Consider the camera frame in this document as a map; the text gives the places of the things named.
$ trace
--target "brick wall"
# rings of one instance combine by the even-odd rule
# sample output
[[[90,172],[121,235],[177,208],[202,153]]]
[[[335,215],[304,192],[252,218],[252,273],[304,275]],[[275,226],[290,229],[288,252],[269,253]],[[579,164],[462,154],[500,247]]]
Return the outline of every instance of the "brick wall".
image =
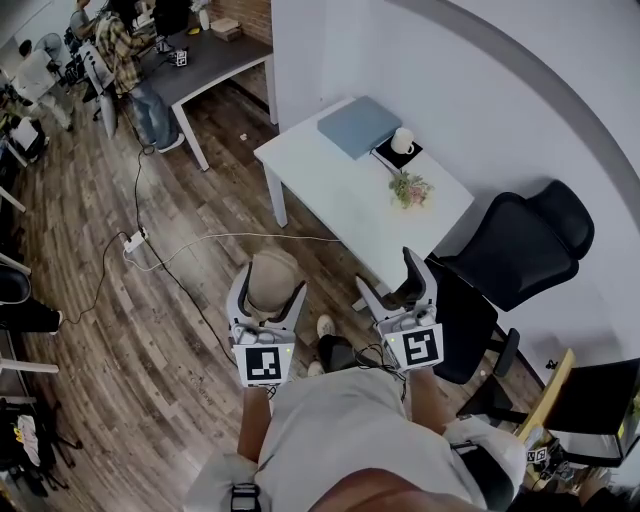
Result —
[[[220,18],[238,20],[245,34],[272,44],[271,0],[212,0],[207,9],[212,21]],[[264,66],[248,69],[236,75],[234,80],[267,103]]]

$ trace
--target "white shoe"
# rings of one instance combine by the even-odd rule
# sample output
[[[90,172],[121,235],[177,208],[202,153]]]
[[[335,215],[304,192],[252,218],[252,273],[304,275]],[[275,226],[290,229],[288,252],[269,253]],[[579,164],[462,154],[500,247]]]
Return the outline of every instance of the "white shoe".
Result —
[[[178,146],[182,145],[183,142],[184,142],[184,133],[180,133],[178,134],[178,138],[173,144],[167,146],[166,148],[158,149],[158,153],[166,153],[167,151],[171,151],[172,149],[175,149]]]
[[[64,320],[64,313],[58,310],[58,314],[60,315],[60,319],[58,320],[58,330],[59,330],[60,326],[62,325],[62,321]],[[49,334],[51,334],[51,336],[55,336],[56,334],[58,334],[58,331],[50,332]]]
[[[318,375],[323,375],[324,369],[320,364],[320,361],[313,361],[309,368],[307,368],[307,377],[317,377]]]
[[[316,329],[318,331],[318,338],[336,335],[336,324],[329,315],[322,315],[318,318]]]

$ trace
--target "plaid shirt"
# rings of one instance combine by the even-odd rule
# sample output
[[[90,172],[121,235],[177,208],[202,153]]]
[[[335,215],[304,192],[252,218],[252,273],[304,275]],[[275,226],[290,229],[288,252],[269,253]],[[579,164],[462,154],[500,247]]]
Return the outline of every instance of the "plaid shirt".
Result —
[[[144,76],[136,54],[147,47],[139,37],[131,37],[120,18],[111,16],[101,22],[96,46],[116,77],[116,92],[123,95],[142,82]]]

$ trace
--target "desk leg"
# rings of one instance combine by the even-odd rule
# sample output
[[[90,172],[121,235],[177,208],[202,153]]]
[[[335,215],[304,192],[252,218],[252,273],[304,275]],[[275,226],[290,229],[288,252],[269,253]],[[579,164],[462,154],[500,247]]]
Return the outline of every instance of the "desk leg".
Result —
[[[184,136],[187,138],[187,141],[191,146],[191,151],[193,151],[193,154],[196,156],[196,160],[198,160],[200,169],[202,169],[203,171],[208,170],[209,162],[207,162],[207,159],[204,156],[204,153],[202,152],[202,148],[200,147],[200,144],[198,144],[198,139],[196,139],[196,136],[193,133],[193,130],[191,129],[191,125],[187,120],[187,116],[184,114],[182,105],[180,105],[179,103],[176,103],[171,108],[173,109],[173,113],[176,115],[176,119],[180,124],[182,133],[184,133]]]
[[[269,99],[269,115],[271,124],[278,124],[278,106],[276,104],[276,75],[273,69],[273,54],[264,61],[264,68],[267,75],[267,96]]]
[[[22,263],[18,263],[15,260],[12,260],[8,256],[5,256],[0,252],[0,263],[4,263],[5,265],[9,265],[10,267],[17,268],[20,272],[25,275],[31,275],[31,269],[29,267],[25,267]]]
[[[266,165],[264,166],[264,175],[267,178],[267,186],[271,195],[271,204],[273,205],[273,214],[278,221],[278,225],[283,228],[287,225],[287,210],[284,206],[284,196],[282,195],[282,182],[280,178]]]
[[[11,142],[9,142],[8,140],[5,139],[5,143],[7,144],[7,147],[9,148],[9,151],[11,152],[11,154],[16,158],[16,160],[18,162],[20,162],[20,164],[22,165],[22,167],[26,167],[27,166],[27,162],[24,158],[22,158],[20,156],[20,153],[18,153],[18,151],[16,150],[16,148],[14,148],[11,145]]]
[[[0,196],[4,197],[7,201],[9,201],[13,206],[15,206],[22,213],[27,211],[27,209],[24,207],[24,205],[20,201],[18,201],[15,197],[9,194],[9,192],[7,192],[2,187],[0,187]]]
[[[380,297],[384,297],[385,295],[389,295],[391,293],[391,290],[389,290],[388,286],[380,283],[378,286],[376,286],[376,292],[378,292],[378,295],[380,295]],[[362,311],[367,307],[367,303],[364,301],[364,299],[360,299],[357,302],[354,302],[351,307],[355,311]]]
[[[27,363],[13,359],[0,359],[0,370],[15,370],[19,372],[58,373],[60,368],[55,364]]]

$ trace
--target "white mug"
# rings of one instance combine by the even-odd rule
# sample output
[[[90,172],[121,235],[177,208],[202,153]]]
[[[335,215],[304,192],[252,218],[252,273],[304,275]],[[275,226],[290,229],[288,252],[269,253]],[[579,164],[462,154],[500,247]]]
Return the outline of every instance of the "white mug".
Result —
[[[401,126],[391,139],[391,149],[400,155],[411,155],[416,149],[413,140],[413,132]]]

